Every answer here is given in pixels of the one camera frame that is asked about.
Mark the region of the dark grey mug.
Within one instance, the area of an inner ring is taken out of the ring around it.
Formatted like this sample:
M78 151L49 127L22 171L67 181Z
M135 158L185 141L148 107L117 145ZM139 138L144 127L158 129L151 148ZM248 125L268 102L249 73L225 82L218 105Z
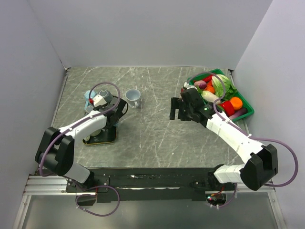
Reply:
M106 89L100 90L99 95L104 99L105 104L109 104L113 99L111 92Z

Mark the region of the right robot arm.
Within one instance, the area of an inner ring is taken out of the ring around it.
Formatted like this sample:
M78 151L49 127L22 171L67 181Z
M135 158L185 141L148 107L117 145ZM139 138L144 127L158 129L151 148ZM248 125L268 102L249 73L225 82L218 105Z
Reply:
M219 190L225 183L243 183L257 191L277 174L277 149L242 133L224 111L213 103L205 104L196 89L186 89L180 97L171 98L169 118L201 124L223 139L242 159L240 165L217 168L208 178L211 189Z

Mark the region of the white grey mug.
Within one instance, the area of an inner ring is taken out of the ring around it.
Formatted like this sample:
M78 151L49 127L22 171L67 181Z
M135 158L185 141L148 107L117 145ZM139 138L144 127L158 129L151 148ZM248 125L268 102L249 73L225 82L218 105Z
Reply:
M140 105L141 93L137 89L129 89L125 93L127 103L132 108L137 108Z

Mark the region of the light blue faceted mug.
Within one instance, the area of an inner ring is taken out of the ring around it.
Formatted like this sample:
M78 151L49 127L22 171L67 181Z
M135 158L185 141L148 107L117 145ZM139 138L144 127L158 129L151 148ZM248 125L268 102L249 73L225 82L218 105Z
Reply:
M89 102L89 93L90 93L90 90L87 90L87 91L84 93L84 99L85 99L85 106L84 106L84 109L86 109L87 106L91 105L91 103ZM91 92L91 98L93 98L95 95L96 95L96 92L93 90L93 91Z

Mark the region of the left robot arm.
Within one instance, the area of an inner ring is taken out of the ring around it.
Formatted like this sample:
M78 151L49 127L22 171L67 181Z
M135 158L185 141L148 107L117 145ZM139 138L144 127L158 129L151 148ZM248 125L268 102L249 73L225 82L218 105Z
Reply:
M125 100L114 96L110 102L96 106L82 119L59 129L49 127L41 139L35 161L52 173L77 182L84 192L93 189L94 172L74 159L75 144L108 144L115 141L119 119L128 111Z

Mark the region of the small patterned grey mug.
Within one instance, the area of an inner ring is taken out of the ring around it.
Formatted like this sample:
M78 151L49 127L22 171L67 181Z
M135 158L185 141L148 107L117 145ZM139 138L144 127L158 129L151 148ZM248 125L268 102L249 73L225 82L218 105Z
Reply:
M85 112L86 112L86 113L90 113L93 109L94 109L94 107L91 106L91 105L89 105L89 106L87 106L87 107L85 108Z

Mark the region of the pale green mug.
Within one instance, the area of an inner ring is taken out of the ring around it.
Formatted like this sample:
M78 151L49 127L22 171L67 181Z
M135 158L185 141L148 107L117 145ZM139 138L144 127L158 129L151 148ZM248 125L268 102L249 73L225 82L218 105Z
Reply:
M98 129L98 130L94 131L94 132L91 133L90 135L86 136L86 137L84 138L84 141L85 141L85 142L88 142L88 141L90 140L91 137L96 137L97 135L100 134L101 131L102 131L101 129Z

